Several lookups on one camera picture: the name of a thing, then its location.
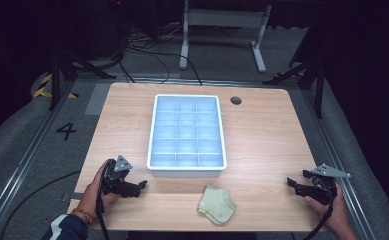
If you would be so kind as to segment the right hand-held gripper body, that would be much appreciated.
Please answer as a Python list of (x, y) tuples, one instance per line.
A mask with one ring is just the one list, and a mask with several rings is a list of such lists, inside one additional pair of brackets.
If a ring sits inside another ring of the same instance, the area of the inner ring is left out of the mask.
[(337, 196), (335, 179), (351, 177), (350, 173), (326, 164), (317, 166), (311, 169), (310, 172), (316, 175), (316, 177), (308, 178), (313, 184), (310, 197), (323, 205), (328, 205)]

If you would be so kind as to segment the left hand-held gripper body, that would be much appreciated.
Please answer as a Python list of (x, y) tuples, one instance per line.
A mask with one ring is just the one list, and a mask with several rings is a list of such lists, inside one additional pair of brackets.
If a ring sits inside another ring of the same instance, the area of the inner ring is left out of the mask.
[(102, 173), (101, 191), (105, 195), (113, 193), (120, 196), (129, 196), (130, 185), (125, 181), (125, 177), (132, 168), (132, 164), (122, 155), (119, 155), (117, 159), (109, 159)]

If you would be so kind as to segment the white divided storage box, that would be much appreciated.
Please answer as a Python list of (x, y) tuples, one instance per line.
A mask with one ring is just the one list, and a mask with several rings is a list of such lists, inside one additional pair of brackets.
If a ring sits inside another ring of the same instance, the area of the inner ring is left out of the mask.
[(156, 177), (210, 178), (227, 167), (220, 99), (155, 96), (147, 168)]

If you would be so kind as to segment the pale green sock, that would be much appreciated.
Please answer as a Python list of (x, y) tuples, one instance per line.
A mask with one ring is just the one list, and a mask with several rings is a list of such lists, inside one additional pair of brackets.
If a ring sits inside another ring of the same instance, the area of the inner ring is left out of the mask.
[(228, 222), (237, 205), (232, 201), (227, 189), (207, 185), (198, 204), (198, 212), (216, 225)]

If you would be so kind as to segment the person's right hand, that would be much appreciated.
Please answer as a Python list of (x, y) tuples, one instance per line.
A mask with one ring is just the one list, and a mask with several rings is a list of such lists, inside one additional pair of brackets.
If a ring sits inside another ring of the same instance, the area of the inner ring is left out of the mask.
[[(335, 231), (339, 231), (341, 229), (352, 229), (349, 219), (348, 219), (348, 211), (343, 198), (343, 190), (341, 186), (336, 183), (337, 196), (333, 202), (333, 211), (331, 216), (326, 221), (326, 226), (334, 233)], [(324, 216), (324, 213), (328, 210), (328, 205), (323, 205), (319, 203), (317, 200), (306, 196), (304, 198), (306, 203), (315, 210), (321, 217)]]

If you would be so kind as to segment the person's left hand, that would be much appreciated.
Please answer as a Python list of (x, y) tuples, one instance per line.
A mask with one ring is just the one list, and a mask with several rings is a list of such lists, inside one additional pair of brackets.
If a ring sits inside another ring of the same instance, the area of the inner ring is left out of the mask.
[[(100, 180), (102, 178), (102, 172), (104, 170), (106, 163), (103, 163), (101, 167), (98, 169), (95, 177), (92, 182), (87, 185), (83, 196), (77, 206), (78, 209), (83, 210), (85, 213), (89, 214), (92, 218), (96, 218), (96, 201), (97, 194), (100, 192)], [(107, 195), (102, 194), (101, 199), (103, 201), (103, 206), (107, 208), (111, 204), (113, 204), (117, 200), (118, 196), (113, 193), (109, 193)]]

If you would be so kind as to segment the grey floor tape patch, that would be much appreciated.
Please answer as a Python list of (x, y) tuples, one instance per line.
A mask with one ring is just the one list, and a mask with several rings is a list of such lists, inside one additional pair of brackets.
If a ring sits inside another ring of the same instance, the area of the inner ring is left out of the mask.
[(100, 115), (106, 101), (110, 85), (96, 84), (85, 109), (86, 115)]

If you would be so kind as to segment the black tripod stand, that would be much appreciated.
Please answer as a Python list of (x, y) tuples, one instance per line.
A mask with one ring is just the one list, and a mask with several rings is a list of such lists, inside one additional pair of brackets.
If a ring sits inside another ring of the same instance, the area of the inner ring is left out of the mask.
[(314, 110), (318, 118), (322, 117), (322, 97), (323, 97), (323, 88), (324, 88), (324, 79), (325, 73), (323, 65), (320, 61), (309, 61), (302, 63), (285, 73), (276, 74), (271, 80), (263, 81), (265, 85), (277, 85), (290, 77), (293, 77), (295, 74), (300, 72), (303, 75), (300, 77), (298, 86), (302, 89), (309, 89), (313, 83), (315, 86), (315, 95), (314, 95)]
[(52, 74), (52, 99), (49, 110), (54, 110), (61, 99), (60, 79), (64, 77), (67, 81), (75, 81), (78, 77), (77, 69), (73, 65), (76, 62), (89, 72), (94, 73), (102, 79), (115, 79), (115, 76), (104, 72), (100, 67), (97, 67), (82, 57), (77, 56), (69, 51), (57, 48), (52, 55), (51, 74)]

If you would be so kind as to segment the yellow black hazard tape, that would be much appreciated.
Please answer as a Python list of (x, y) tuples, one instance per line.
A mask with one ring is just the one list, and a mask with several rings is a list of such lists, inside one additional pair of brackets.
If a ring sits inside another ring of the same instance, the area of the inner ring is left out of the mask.
[(46, 91), (46, 87), (49, 82), (52, 81), (52, 74), (47, 74), (46, 76), (43, 77), (40, 85), (38, 88), (35, 90), (33, 96), (34, 97), (47, 97), (47, 98), (52, 98), (53, 94), (51, 92)]

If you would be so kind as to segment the aluminium floor rail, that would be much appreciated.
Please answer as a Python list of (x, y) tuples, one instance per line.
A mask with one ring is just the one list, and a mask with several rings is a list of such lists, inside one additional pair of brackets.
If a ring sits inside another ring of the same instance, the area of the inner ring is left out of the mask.
[(33, 98), (0, 126), (0, 227), (73, 88), (62, 86), (54, 108), (49, 98)]
[[(335, 145), (331, 139), (331, 136), (327, 130), (327, 127), (322, 119), (317, 117), (314, 107), (314, 97), (307, 90), (301, 91), (302, 97), (305, 101), (306, 106), (309, 109), (310, 114), (312, 115), (313, 122), (317, 127), (317, 130), (322, 138), (322, 141), (325, 145), (327, 155), (329, 156), (328, 164), (334, 168), (345, 171), (345, 168), (341, 162), (339, 154), (335, 148)], [(344, 199), (346, 200), (347, 207), (350, 211), (350, 215), (354, 222), (356, 229), (358, 230), (358, 236), (364, 240), (376, 240), (373, 230), (369, 224), (366, 214), (363, 211), (363, 208), (358, 199), (357, 193), (353, 188), (351, 178), (338, 177), (337, 181), (344, 189)]]

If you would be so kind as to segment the white metal table frame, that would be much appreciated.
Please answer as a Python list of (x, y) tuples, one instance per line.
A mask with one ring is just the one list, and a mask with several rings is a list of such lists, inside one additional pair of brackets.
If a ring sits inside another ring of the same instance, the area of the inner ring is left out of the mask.
[(184, 0), (183, 11), (183, 41), (179, 68), (185, 70), (189, 54), (189, 27), (190, 26), (220, 26), (238, 28), (257, 28), (258, 37), (250, 42), (257, 69), (265, 73), (267, 68), (261, 54), (261, 43), (267, 27), (272, 7), (267, 5), (263, 11), (244, 12), (229, 10), (195, 9), (190, 6), (190, 0)]

